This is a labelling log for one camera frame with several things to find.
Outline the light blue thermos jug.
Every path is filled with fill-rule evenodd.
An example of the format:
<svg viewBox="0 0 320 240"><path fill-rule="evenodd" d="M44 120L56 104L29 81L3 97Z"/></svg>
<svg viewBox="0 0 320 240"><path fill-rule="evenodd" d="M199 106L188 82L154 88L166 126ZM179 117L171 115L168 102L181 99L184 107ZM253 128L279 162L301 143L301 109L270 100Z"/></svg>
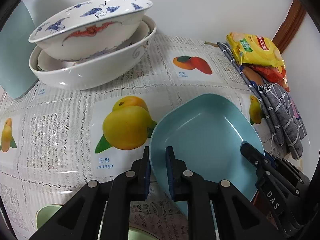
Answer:
<svg viewBox="0 0 320 240"><path fill-rule="evenodd" d="M27 7L20 2L1 30L1 87L13 99L22 97L38 81L29 68L35 44L28 38L34 29Z"/></svg>

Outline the fruit print lace tablecloth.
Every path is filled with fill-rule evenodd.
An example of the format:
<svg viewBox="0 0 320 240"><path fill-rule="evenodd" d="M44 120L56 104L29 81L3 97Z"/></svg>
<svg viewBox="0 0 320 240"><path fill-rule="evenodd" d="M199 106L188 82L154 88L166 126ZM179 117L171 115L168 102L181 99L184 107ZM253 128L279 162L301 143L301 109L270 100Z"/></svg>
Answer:
<svg viewBox="0 0 320 240"><path fill-rule="evenodd" d="M109 181L142 148L95 148L117 100L142 98L155 121L202 94L217 94L249 117L252 91L221 49L208 42L156 35L139 64L97 88L71 91L38 82L23 98L1 97L1 122L12 120L16 148L1 153L1 198L18 239L36 231L36 213L67 202L86 182Z"/></svg>

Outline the grey checked cloth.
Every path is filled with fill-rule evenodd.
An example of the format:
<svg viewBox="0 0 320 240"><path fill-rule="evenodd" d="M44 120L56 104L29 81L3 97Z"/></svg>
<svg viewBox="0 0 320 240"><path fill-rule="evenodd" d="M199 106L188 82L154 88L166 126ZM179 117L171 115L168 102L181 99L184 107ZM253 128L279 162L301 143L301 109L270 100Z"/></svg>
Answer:
<svg viewBox="0 0 320 240"><path fill-rule="evenodd" d="M277 83L258 85L249 80L244 74L244 67L237 64L229 47L221 42L217 46L257 98L272 139L278 146L286 146L293 159L299 160L303 155L302 140L307 136L307 130L289 93Z"/></svg>

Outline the yellow chips bag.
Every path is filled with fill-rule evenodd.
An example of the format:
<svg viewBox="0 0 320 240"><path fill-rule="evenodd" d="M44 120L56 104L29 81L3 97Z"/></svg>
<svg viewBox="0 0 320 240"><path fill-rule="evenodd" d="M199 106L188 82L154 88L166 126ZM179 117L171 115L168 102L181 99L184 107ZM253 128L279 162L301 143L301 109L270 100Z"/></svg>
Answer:
<svg viewBox="0 0 320 240"><path fill-rule="evenodd" d="M229 33L226 42L239 65L245 63L274 68L285 66L279 49L268 37Z"/></svg>

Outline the brown wooden door frame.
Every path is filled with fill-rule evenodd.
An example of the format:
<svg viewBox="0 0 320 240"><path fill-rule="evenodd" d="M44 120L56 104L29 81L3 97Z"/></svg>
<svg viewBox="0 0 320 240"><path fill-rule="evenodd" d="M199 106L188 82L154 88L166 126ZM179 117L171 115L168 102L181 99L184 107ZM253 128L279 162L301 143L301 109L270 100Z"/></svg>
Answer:
<svg viewBox="0 0 320 240"><path fill-rule="evenodd" d="M272 42L277 46L281 54L291 43L297 31L299 31L305 16L306 9L300 0L293 0L283 23L272 39Z"/></svg>

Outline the large white serving bowl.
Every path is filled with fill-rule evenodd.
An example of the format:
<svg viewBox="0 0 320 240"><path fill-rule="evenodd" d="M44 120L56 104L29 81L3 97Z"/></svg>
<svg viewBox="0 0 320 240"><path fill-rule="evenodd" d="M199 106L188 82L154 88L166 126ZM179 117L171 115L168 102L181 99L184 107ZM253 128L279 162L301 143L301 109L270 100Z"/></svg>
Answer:
<svg viewBox="0 0 320 240"><path fill-rule="evenodd" d="M103 85L131 70L147 53L157 25L146 15L142 23L149 27L148 36L142 38L139 27L130 38L132 44L83 63L61 62L36 46L29 57L29 68L40 81L54 88L86 90Z"/></svg>

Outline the red orange snack bag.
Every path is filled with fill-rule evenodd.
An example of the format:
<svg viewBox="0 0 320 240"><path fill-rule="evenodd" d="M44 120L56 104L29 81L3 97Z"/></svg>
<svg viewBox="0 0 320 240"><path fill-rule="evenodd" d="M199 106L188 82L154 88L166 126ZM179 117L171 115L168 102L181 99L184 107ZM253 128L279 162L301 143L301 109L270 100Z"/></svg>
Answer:
<svg viewBox="0 0 320 240"><path fill-rule="evenodd" d="M242 70L245 77L249 81L253 81L256 85L263 85L263 79L268 83L277 83L283 87L287 92L290 91L287 83L286 69L284 66L272 67L272 66L259 66L255 64L243 64Z"/></svg>

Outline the blue crane porcelain bowl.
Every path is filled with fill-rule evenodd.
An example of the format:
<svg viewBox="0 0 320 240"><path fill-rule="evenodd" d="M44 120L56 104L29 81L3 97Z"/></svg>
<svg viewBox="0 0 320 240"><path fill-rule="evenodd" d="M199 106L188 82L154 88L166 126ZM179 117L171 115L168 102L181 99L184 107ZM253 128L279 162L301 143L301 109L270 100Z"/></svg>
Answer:
<svg viewBox="0 0 320 240"><path fill-rule="evenodd" d="M54 59L78 61L128 40L152 6L150 0L81 2L45 20L28 41Z"/></svg>

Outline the inner white bowl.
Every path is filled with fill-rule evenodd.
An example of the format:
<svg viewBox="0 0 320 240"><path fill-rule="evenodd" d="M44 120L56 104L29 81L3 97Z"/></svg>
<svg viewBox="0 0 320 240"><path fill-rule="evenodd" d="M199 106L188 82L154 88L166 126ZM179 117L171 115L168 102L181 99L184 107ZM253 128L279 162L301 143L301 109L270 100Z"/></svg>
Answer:
<svg viewBox="0 0 320 240"><path fill-rule="evenodd" d="M44 50L42 50L37 58L37 68L39 71L53 71L53 70L74 66L77 63L83 63L88 60L95 59L99 56L107 55L112 52L126 48L146 38L149 35L149 33L150 33L149 26L144 21L141 21L137 30L134 32L134 34L128 40L124 41L121 45L117 46L117 48L112 50L105 49L103 51L99 51L95 54L92 54L89 57L80 59L78 61L60 61L50 57Z"/></svg>

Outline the light blue square plate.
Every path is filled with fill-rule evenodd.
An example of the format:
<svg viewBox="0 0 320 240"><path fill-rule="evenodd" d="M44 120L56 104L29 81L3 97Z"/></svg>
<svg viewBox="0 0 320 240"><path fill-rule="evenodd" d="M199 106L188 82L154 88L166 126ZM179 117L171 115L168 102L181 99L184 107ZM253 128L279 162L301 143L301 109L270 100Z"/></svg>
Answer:
<svg viewBox="0 0 320 240"><path fill-rule="evenodd" d="M203 94L177 107L153 130L149 156L153 174L169 193L165 150L204 179L229 180L248 200L257 192L255 167L240 153L243 142L260 153L263 144L242 112L223 96Z"/></svg>

